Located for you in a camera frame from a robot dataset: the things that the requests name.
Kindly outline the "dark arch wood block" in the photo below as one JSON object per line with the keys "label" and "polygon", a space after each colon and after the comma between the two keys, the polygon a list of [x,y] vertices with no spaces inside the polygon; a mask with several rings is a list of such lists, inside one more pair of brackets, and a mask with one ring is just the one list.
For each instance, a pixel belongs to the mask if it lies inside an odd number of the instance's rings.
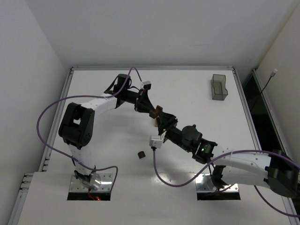
{"label": "dark arch wood block", "polygon": [[150,110],[149,116],[153,119],[157,118],[159,114],[163,111],[163,108],[159,105],[156,106],[154,110]]}

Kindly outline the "dark transparent plastic bin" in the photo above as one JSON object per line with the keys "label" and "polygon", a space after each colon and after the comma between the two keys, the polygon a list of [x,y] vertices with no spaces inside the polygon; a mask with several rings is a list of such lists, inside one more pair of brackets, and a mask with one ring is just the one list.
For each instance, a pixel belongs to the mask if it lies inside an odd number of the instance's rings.
{"label": "dark transparent plastic bin", "polygon": [[213,100],[224,101],[228,96],[226,76],[213,74],[211,79],[211,95]]}

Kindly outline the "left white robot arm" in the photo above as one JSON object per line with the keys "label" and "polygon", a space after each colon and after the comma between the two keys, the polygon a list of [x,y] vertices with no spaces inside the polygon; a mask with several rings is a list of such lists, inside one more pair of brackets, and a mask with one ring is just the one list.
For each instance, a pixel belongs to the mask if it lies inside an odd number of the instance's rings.
{"label": "left white robot arm", "polygon": [[93,181],[97,177],[94,171],[96,167],[88,144],[99,116],[125,102],[133,104],[135,111],[147,113],[153,119],[162,112],[162,107],[154,107],[149,100],[149,81],[142,82],[138,92],[131,91],[130,84],[130,76],[119,74],[99,98],[81,104],[70,103],[67,106],[60,124],[59,136],[71,151],[75,177],[87,187],[93,188],[96,184]]}

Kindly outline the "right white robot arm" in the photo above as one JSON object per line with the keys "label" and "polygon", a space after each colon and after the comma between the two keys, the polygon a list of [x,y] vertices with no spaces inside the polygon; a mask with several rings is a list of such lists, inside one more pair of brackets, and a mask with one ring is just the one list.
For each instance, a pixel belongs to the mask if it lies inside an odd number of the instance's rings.
{"label": "right white robot arm", "polygon": [[203,138],[196,125],[177,128],[177,118],[169,113],[157,115],[157,128],[163,141],[171,141],[200,164],[214,164],[212,184],[223,188],[231,184],[261,186],[274,193],[295,198],[299,194],[299,168],[281,150],[231,150]]}

